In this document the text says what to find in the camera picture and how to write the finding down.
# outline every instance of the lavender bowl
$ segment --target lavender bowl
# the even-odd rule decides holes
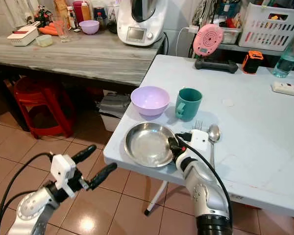
[[[86,34],[95,34],[99,30],[98,21],[82,21],[79,23],[79,26]]]
[[[142,115],[155,116],[163,113],[170,102],[169,94],[153,86],[136,88],[131,94],[135,108]]]

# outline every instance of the stainless steel plate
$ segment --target stainless steel plate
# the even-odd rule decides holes
[[[135,162],[149,167],[164,166],[172,161],[168,138],[174,133],[153,122],[143,122],[128,131],[124,148]]]

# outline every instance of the metal spoon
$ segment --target metal spoon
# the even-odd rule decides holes
[[[208,129],[210,148],[210,165],[215,168],[214,144],[220,139],[221,131],[217,125],[212,124]]]

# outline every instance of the teal mug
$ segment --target teal mug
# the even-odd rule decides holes
[[[202,94],[192,88],[183,88],[179,91],[176,105],[175,115],[183,121],[192,120],[198,111]]]

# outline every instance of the red plastic stool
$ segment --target red plastic stool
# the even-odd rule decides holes
[[[64,133],[65,137],[73,134],[72,125],[76,119],[74,106],[62,84],[49,80],[24,77],[14,86],[14,96],[25,117],[31,134],[37,139],[40,136]],[[71,110],[71,118],[65,116],[61,107]],[[39,113],[50,113],[58,123],[51,128],[37,128],[34,117]]]

